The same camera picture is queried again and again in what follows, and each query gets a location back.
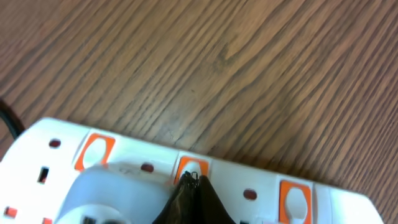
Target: wood grain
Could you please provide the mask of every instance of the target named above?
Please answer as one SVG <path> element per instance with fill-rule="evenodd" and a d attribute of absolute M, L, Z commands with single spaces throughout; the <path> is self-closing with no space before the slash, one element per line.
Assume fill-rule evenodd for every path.
<path fill-rule="evenodd" d="M 398 223 L 394 0 L 0 1 L 0 96 L 368 195 Z M 1 154 L 12 139 L 0 127 Z"/>

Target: black object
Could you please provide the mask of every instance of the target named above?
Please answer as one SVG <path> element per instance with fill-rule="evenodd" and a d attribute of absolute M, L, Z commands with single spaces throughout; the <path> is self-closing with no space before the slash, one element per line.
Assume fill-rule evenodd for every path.
<path fill-rule="evenodd" d="M 185 172 L 154 224 L 235 224 L 209 179 Z"/>
<path fill-rule="evenodd" d="M 3 102 L 3 100 L 0 100 L 0 117 L 7 125 L 8 130 L 14 139 L 18 138 L 18 136 L 25 130 L 21 121 L 10 107 Z"/>

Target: power strip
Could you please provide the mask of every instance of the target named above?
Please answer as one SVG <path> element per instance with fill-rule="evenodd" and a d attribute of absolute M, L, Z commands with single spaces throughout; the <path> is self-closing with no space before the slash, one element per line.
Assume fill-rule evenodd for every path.
<path fill-rule="evenodd" d="M 236 223 L 288 223 L 287 203 L 306 206 L 306 224 L 382 223 L 361 194 L 53 118 L 23 132 L 0 163 L 0 223 L 53 223 L 79 173 L 113 163 L 166 175 L 170 184 L 195 164 Z M 302 193 L 301 202 L 289 202 L 292 189 Z"/>

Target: white plastic casing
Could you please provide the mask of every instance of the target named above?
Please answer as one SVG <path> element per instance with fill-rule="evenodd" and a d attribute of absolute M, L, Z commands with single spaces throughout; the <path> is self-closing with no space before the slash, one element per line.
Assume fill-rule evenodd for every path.
<path fill-rule="evenodd" d="M 106 162 L 136 167 L 149 163 L 154 166 L 154 175 L 169 177 L 170 183 L 175 180 L 182 157 L 206 161 L 207 176 L 236 223 L 278 223 L 281 181 L 304 185 L 311 190 L 311 223 L 382 223 L 373 203 L 361 194 L 53 118 L 43 118 L 32 125 L 0 162 L 0 209 L 17 209 L 14 218 L 1 215 L 0 223 L 41 224 L 44 218 L 55 221 L 71 184 L 80 173 L 75 166 L 92 134 L 114 139 Z M 61 142 L 56 149 L 49 146 L 53 139 Z M 96 155 L 87 158 L 85 168 L 99 160 Z M 49 169 L 44 184 L 38 182 L 43 167 Z M 244 197 L 246 189 L 255 191 L 255 200 Z"/>

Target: power cord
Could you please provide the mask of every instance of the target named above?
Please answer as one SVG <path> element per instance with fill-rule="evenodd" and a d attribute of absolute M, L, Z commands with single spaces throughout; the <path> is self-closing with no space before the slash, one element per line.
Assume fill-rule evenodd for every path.
<path fill-rule="evenodd" d="M 8 130 L 14 139 L 18 138 L 18 136 L 25 130 L 21 121 L 2 99 L 0 99 L 0 117 L 7 125 Z"/>

